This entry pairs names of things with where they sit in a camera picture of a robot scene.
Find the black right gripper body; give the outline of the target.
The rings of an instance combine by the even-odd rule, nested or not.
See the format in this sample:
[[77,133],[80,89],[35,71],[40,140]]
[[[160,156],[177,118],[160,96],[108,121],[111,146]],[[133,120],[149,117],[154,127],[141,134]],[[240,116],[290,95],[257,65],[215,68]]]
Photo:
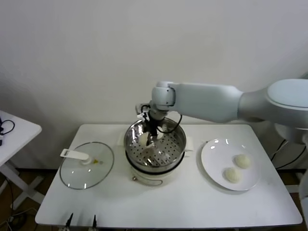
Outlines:
[[145,131],[156,131],[160,120],[152,118],[148,112],[144,112]]

